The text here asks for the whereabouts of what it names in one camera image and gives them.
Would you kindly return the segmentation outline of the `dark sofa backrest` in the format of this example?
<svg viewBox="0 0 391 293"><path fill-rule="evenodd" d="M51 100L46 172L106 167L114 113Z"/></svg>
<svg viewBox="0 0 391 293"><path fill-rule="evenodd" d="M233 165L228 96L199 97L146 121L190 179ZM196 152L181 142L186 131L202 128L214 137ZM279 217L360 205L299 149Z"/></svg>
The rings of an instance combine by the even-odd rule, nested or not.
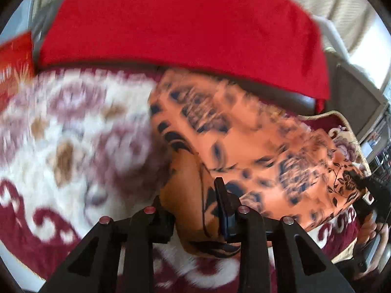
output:
<svg viewBox="0 0 391 293"><path fill-rule="evenodd" d="M279 106L296 115L312 116L315 114L315 99L311 97L254 81L239 80L237 84L245 91L259 97L261 101Z"/></svg>

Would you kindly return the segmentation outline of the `red cloth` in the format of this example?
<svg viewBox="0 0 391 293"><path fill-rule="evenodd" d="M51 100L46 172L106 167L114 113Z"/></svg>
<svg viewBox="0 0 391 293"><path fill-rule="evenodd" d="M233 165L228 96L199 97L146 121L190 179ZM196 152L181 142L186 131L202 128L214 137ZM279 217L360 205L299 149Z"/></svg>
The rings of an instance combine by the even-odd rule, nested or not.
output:
<svg viewBox="0 0 391 293"><path fill-rule="evenodd" d="M292 0L64 0L40 67L107 60L242 77L318 108L329 98L319 28Z"/></svg>

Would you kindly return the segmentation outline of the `orange floral print garment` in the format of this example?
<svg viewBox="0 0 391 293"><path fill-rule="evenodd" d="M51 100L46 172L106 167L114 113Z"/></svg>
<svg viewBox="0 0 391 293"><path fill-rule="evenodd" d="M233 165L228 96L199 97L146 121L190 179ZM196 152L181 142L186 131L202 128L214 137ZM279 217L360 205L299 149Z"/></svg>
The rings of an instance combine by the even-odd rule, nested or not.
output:
<svg viewBox="0 0 391 293"><path fill-rule="evenodd" d="M172 149L162 206L191 254L230 257L219 234L214 181L265 217L293 217L309 231L361 196L360 171L322 129L227 80L168 70L149 97L151 124Z"/></svg>

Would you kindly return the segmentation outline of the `maroon cream floral blanket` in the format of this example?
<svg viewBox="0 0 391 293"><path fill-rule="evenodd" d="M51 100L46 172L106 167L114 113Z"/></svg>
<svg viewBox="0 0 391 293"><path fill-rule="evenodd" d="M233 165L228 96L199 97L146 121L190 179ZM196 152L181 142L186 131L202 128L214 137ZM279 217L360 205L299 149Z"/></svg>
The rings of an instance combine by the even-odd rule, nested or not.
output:
<svg viewBox="0 0 391 293"><path fill-rule="evenodd" d="M321 156L331 152L363 164L349 125L319 130L261 101L257 85L227 80L192 101L195 144L213 172L238 163L231 188L262 212L280 210L259 174L217 135L223 115L206 104L232 104L228 124L242 148L289 142L301 132ZM171 153L152 131L148 99L157 77L107 70L65 70L38 75L1 114L1 243L22 265L48 280L103 215L120 220L151 201L164 184Z"/></svg>

